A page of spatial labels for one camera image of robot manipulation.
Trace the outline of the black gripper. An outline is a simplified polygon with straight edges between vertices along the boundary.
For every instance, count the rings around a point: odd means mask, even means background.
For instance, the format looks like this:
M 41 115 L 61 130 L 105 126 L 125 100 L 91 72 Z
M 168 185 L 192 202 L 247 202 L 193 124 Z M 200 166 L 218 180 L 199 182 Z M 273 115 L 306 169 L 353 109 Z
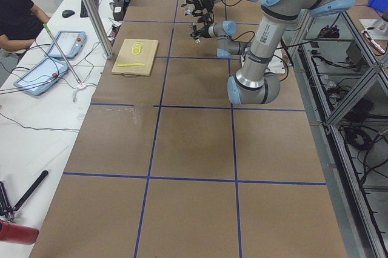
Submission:
M 193 30 L 200 30 L 198 33 L 191 33 L 190 36 L 195 40 L 196 36 L 199 36 L 200 38 L 213 38 L 214 32 L 213 32 L 213 26 L 214 24 L 209 22 L 193 22 L 190 23 L 190 27 Z
M 212 10 L 214 0 L 185 0 L 181 7 L 196 7 L 197 10 L 185 10 L 185 15 L 191 15 L 195 18 L 212 19 L 212 12 L 203 10 Z

